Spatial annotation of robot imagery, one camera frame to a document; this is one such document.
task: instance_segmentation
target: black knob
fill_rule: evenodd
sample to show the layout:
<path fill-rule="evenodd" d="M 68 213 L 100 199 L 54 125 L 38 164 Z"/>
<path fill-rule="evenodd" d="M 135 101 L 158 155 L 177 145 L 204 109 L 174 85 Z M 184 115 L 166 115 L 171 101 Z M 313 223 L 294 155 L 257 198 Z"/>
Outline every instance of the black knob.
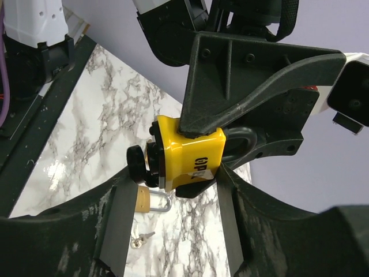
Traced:
<path fill-rule="evenodd" d="M 128 171 L 131 179 L 136 183 L 142 183 L 146 178 L 146 164 L 144 152 L 139 145 L 127 149 Z"/>

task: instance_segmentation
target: bolt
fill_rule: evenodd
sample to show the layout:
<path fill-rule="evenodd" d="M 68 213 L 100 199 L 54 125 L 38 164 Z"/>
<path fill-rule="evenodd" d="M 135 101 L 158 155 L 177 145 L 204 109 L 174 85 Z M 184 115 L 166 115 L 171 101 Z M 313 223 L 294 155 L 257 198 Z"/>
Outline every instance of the bolt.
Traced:
<path fill-rule="evenodd" d="M 253 62 L 255 60 L 254 54 L 251 54 L 251 53 L 247 54 L 245 60 L 246 62 Z"/>
<path fill-rule="evenodd" d="M 209 49 L 205 48 L 201 51 L 201 57 L 204 59 L 208 58 L 210 56 L 211 52 Z"/>

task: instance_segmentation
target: silver key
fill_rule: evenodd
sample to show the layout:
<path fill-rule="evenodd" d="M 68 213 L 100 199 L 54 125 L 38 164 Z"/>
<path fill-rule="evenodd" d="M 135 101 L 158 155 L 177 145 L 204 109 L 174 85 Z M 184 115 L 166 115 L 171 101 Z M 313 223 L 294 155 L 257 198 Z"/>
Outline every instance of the silver key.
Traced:
<path fill-rule="evenodd" d="M 131 230 L 131 237 L 132 239 L 138 239 L 140 236 L 138 235 L 138 227 L 137 225 L 134 226 Z"/>
<path fill-rule="evenodd" d="M 153 235 L 155 235 L 155 232 L 151 232 L 148 234 L 140 234 L 140 237 L 138 239 L 142 242 L 142 244 L 146 244 L 148 239 Z"/>

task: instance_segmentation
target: white marble countertop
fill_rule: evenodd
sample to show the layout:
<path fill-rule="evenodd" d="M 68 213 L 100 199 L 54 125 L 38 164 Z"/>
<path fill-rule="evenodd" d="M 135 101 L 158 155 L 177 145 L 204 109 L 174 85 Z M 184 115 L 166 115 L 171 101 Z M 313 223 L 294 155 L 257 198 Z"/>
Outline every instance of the white marble countertop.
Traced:
<path fill-rule="evenodd" d="M 126 166 L 129 146 L 145 145 L 155 115 L 178 117 L 180 109 L 97 46 L 11 217 L 37 215 L 106 181 Z M 251 182 L 248 165 L 237 172 Z M 167 213 L 135 214 L 133 227 L 156 234 L 130 247 L 125 276 L 229 276 L 216 187 L 196 199 L 170 198 Z"/>

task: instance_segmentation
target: padlock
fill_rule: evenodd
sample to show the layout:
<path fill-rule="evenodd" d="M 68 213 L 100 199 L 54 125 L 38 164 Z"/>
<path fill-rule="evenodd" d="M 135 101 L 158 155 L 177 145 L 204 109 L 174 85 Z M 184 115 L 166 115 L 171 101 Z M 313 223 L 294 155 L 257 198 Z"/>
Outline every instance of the padlock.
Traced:
<path fill-rule="evenodd" d="M 150 194 L 157 194 L 163 196 L 167 200 L 167 205 L 165 208 L 151 208 L 150 207 Z M 147 212 L 168 212 L 172 207 L 172 201 L 168 197 L 168 195 L 164 192 L 157 192 L 154 190 L 149 190 L 146 186 L 138 186 L 137 191 L 137 200 L 136 200 L 136 207 L 135 212 L 147 213 Z"/>

